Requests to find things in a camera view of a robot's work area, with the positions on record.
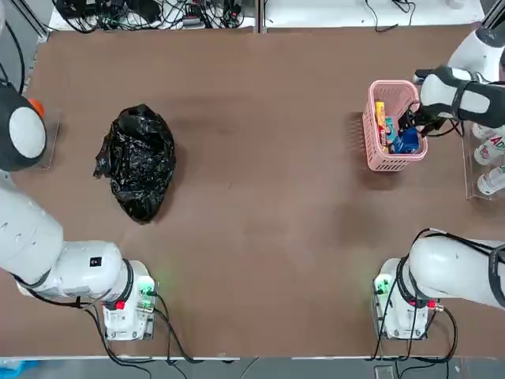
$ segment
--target plastic basket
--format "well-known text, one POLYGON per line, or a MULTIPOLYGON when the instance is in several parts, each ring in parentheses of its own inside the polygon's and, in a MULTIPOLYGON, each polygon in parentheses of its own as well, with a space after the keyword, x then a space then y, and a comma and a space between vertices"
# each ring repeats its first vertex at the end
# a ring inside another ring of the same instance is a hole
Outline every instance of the plastic basket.
MULTIPOLYGON (((363 131, 365 133, 365 147, 368 167, 373 171, 401 171, 410 162, 423 159, 428 151, 426 138, 421 139, 419 150, 413 154, 387 154, 383 152, 379 142, 375 103, 383 101, 386 116, 398 131, 398 119, 405 113, 409 105, 419 101, 417 90, 408 81, 374 81, 368 89, 368 100, 363 112, 363 131)), ((416 110, 418 104, 410 109, 416 110)))

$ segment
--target brown table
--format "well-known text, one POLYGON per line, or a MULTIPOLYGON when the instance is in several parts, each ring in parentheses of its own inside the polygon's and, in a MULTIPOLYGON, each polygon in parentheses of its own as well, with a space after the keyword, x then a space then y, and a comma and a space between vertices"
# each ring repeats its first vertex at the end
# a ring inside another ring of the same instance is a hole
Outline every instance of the brown table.
MULTIPOLYGON (((361 112, 375 79, 446 62, 469 27, 55 33, 30 94, 63 112, 49 171, 15 175, 68 240, 117 243, 161 283, 191 355, 366 356, 373 277, 423 227, 503 238, 503 204, 465 199, 461 141, 429 142, 400 174, 375 174, 361 112), (163 210, 138 226, 95 155, 118 113, 146 103, 168 122, 178 167, 163 210)), ((20 295, 0 273, 0 355, 104 355, 91 320, 20 295)), ((503 356, 503 313, 444 301, 458 355, 503 356)), ((154 342, 117 352, 163 355, 154 342)), ((445 355, 443 317, 414 354, 445 355)), ((403 354, 389 343, 386 354, 403 354)))

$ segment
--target black plastic bag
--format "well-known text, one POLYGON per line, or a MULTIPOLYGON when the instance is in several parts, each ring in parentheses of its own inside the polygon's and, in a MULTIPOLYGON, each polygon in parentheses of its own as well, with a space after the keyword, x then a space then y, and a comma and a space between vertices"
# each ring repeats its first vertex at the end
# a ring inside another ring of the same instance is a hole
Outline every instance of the black plastic bag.
POLYGON ((159 211, 174 170, 172 133, 159 114, 141 104, 112 122, 93 176, 110 178, 121 208, 134 221, 148 223, 159 211))

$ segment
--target plastic bottle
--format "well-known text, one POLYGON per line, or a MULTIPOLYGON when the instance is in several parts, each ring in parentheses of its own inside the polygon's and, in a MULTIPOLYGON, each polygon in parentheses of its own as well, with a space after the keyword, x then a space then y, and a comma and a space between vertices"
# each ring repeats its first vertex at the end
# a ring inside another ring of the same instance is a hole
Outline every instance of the plastic bottle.
POLYGON ((477 180, 477 188, 484 195, 493 195, 505 188, 505 164, 481 175, 477 180))
POLYGON ((472 133, 479 140, 487 140, 488 138, 494 136, 496 134, 496 131, 491 128, 488 128, 487 126, 473 124, 472 133))
POLYGON ((464 0, 445 0, 446 4, 452 9, 461 9, 465 6, 464 0))
POLYGON ((494 134, 473 152, 473 158, 482 166, 490 164, 497 157, 505 154, 505 137, 494 134))

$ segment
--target white shelf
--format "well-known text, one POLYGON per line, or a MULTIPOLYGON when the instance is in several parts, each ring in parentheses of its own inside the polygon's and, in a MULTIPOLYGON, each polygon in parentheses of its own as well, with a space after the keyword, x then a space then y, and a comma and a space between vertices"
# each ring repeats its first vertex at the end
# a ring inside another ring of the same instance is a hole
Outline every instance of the white shelf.
MULTIPOLYGON (((452 9, 445 0, 413 0, 416 11, 412 25, 471 24, 481 21, 480 0, 464 0, 461 9, 452 9)), ((409 14, 391 0, 368 0, 379 18, 379 26, 408 25, 409 14)), ((268 0, 268 28, 336 28, 374 26, 372 11, 365 0, 268 0)))

